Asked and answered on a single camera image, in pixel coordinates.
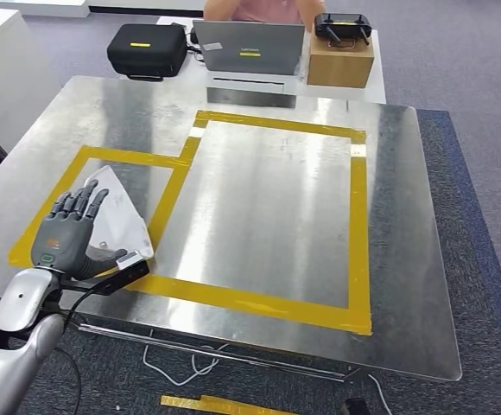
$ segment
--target yellow tape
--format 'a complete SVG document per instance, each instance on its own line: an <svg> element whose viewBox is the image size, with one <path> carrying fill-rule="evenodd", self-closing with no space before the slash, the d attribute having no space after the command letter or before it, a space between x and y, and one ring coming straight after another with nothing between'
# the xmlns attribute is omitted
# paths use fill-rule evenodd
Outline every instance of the yellow tape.
<svg viewBox="0 0 501 415"><path fill-rule="evenodd" d="M293 412L276 411L261 406L243 404L235 400L203 395L200 400L162 395L161 405L194 411L222 413L224 415L294 415Z"/></svg>
<svg viewBox="0 0 501 415"><path fill-rule="evenodd" d="M319 125L289 121L286 119L252 117L250 115L229 114L226 112L198 111L197 119L220 121L221 123L251 125L256 127L273 128L276 130L309 132L324 136L350 138L352 144L365 144L365 131L352 128L336 127L333 125Z"/></svg>
<svg viewBox="0 0 501 415"><path fill-rule="evenodd" d="M361 316L358 324L367 324L370 315L368 256L368 200L365 157L350 158L350 217L349 220L349 309Z"/></svg>
<svg viewBox="0 0 501 415"><path fill-rule="evenodd" d="M183 279L152 274L128 286L128 290L155 296L180 298L293 322L303 322L330 329L348 330L361 335L370 334L370 324L354 310L290 298L274 297L251 291L217 285L194 283Z"/></svg>
<svg viewBox="0 0 501 415"><path fill-rule="evenodd" d="M183 168L174 169L168 181L166 187L162 193L160 201L159 202L155 212L149 224L149 236L151 237L151 242L154 249L157 249L159 243L161 241L162 234L166 229L166 224L170 219L171 211L177 201L181 188L186 182L187 173L189 172L189 167L193 161L196 151L198 149L200 143L199 138L188 137L186 145L180 154L179 160L184 164Z"/></svg>
<svg viewBox="0 0 501 415"><path fill-rule="evenodd" d="M300 131L350 138L352 144L365 144L366 133L350 128L301 123L275 118L260 118L222 112L198 111L191 130L198 137L188 137L179 156L162 156L136 151L82 146L78 155L53 188L36 217L10 251L11 265L32 266L30 250L41 221L51 210L59 195L70 189L76 177L89 158L119 163L133 163L171 169L170 179L149 224L152 246L156 250L168 221L192 164L209 121L253 125L287 131ZM235 290L214 285L193 283L162 275L149 275L131 284L134 291L204 303L229 310L254 313L260 316L303 322L332 329L352 331L360 335L371 334L368 274L368 220L367 169L364 151L356 152L350 160L350 212L349 308L308 303L254 292Z"/></svg>

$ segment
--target gray laptop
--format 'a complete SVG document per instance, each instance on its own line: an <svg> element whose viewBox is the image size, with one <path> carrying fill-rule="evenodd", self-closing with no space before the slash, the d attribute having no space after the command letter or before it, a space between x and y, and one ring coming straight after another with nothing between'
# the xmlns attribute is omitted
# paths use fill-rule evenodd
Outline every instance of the gray laptop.
<svg viewBox="0 0 501 415"><path fill-rule="evenodd" d="M210 71L293 75L304 26L260 22L193 22Z"/></svg>

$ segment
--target yellow tape square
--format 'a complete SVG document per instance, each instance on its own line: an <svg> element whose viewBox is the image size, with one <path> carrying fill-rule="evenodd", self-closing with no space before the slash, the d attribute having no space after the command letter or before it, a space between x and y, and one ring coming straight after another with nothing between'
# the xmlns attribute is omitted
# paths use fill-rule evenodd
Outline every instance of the yellow tape square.
<svg viewBox="0 0 501 415"><path fill-rule="evenodd" d="M162 275L151 274L128 287L132 291L174 297L260 316L303 322L331 329L371 334L370 309L367 183L366 133L350 128L261 118L223 112L198 111L195 122L179 156L163 156L136 151L82 146L64 174L51 191L27 230L8 253L8 263L30 267L30 249L41 221L60 194L70 190L76 177L90 158L103 161L131 163L171 169L168 184L148 225L152 246L156 250L168 221L176 205L200 140L210 121L251 125L286 131L299 131L324 136L349 138L355 151L350 158L350 209L348 308L309 303L282 297L235 290L216 285L194 283Z"/></svg>

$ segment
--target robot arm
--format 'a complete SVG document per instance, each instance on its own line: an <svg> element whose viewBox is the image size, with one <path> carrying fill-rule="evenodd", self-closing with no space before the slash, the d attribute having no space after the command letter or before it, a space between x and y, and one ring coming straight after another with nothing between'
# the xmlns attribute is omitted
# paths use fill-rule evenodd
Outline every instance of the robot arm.
<svg viewBox="0 0 501 415"><path fill-rule="evenodd" d="M138 252L119 250L100 260L86 255L94 220L108 194L106 189L101 190L88 207L97 185L96 180L91 181L74 195L65 193L56 201L32 246L34 267L18 272L3 293L0 301L0 414L15 413L39 367L64 332L65 319L58 305L63 290L110 295L149 273ZM119 271L112 276L93 278L116 265ZM11 339L25 343L13 348Z"/></svg>

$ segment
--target black case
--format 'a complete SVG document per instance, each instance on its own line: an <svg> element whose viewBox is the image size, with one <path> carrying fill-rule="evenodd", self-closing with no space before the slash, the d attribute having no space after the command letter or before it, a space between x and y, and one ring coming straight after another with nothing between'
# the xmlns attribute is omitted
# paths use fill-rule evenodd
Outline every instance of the black case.
<svg viewBox="0 0 501 415"><path fill-rule="evenodd" d="M162 80L176 76L187 55L180 25L125 24L106 49L117 73L131 80Z"/></svg>

